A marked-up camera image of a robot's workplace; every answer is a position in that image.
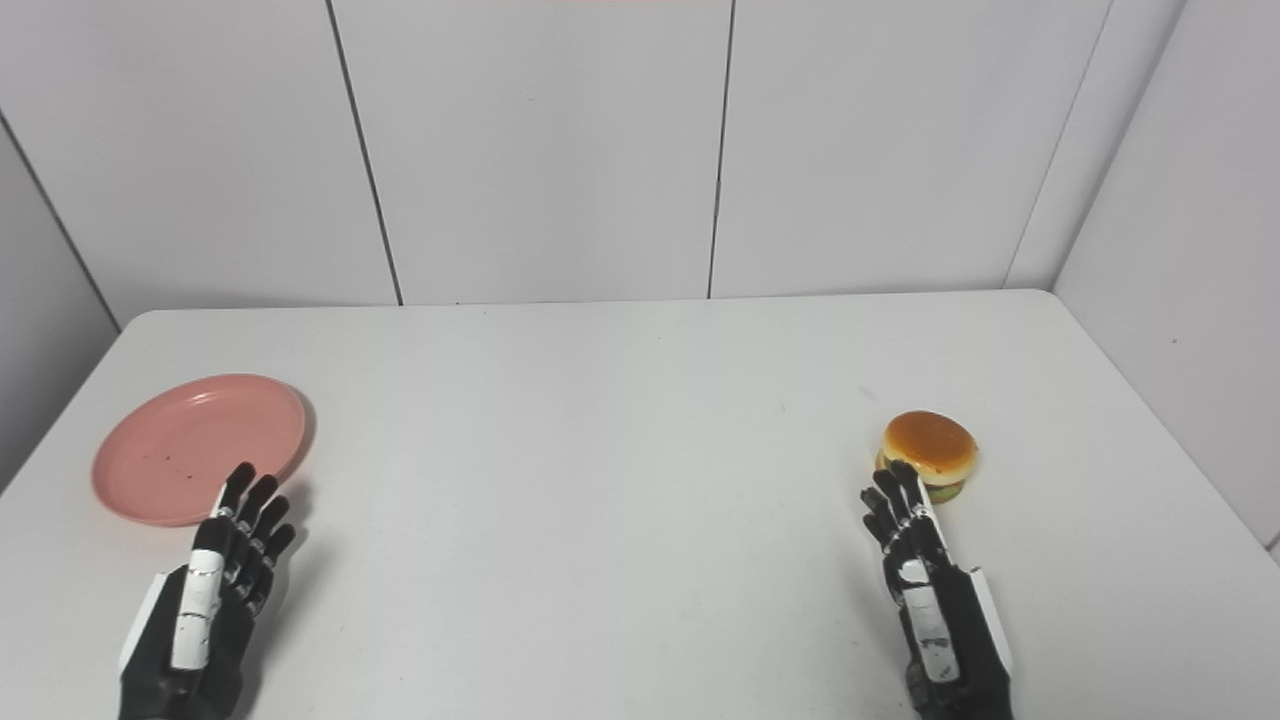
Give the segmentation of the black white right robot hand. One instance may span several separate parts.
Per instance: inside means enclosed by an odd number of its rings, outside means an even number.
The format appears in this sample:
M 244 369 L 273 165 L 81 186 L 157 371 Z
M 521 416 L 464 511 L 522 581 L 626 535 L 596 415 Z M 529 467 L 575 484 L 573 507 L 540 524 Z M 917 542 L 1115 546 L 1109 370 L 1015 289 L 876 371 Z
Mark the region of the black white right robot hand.
M 879 546 L 910 657 L 905 682 L 920 719 L 1011 719 L 1011 653 L 984 573 L 948 552 L 916 469 L 874 471 L 860 500 Z

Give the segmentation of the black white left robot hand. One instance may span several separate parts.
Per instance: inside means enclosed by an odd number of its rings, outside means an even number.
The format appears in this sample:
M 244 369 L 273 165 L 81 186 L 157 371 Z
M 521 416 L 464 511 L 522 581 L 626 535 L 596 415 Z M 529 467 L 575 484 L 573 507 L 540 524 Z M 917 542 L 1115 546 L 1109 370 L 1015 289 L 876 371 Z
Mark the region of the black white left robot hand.
M 154 578 L 122 651 L 119 719 L 229 719 L 276 565 L 297 530 L 279 480 L 241 462 L 186 564 Z

